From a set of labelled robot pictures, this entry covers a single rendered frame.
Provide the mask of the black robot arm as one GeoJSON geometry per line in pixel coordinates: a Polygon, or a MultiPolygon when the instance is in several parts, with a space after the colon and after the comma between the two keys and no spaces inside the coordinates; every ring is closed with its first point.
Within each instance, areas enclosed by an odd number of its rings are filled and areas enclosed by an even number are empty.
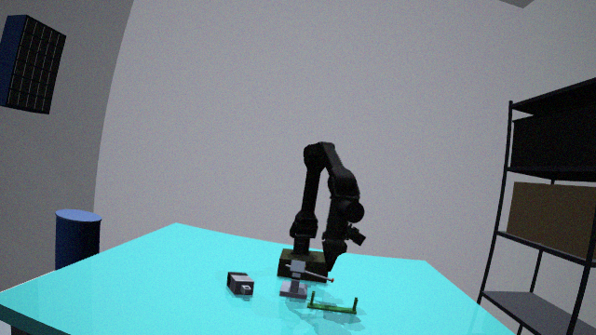
{"type": "Polygon", "coordinates": [[[329,173],[328,188],[331,193],[329,216],[348,221],[344,240],[351,239],[361,246],[366,237],[352,223],[361,221],[364,208],[360,200],[360,190],[352,172],[346,169],[332,142],[321,141],[308,144],[304,148],[304,162],[307,168],[302,208],[295,215],[290,229],[294,238],[291,254],[309,256],[310,238],[316,238],[318,219],[315,207],[318,196],[318,185],[321,171],[326,168],[329,173]],[[352,223],[349,223],[352,222],[352,223]]]}

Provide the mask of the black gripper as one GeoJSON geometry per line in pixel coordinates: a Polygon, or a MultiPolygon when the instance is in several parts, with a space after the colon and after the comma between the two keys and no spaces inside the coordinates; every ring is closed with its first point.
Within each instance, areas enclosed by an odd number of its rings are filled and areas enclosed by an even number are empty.
{"type": "Polygon", "coordinates": [[[346,253],[347,245],[344,241],[346,226],[348,222],[342,219],[328,216],[326,230],[322,233],[321,240],[323,253],[326,262],[327,272],[332,270],[338,256],[346,253]]]}

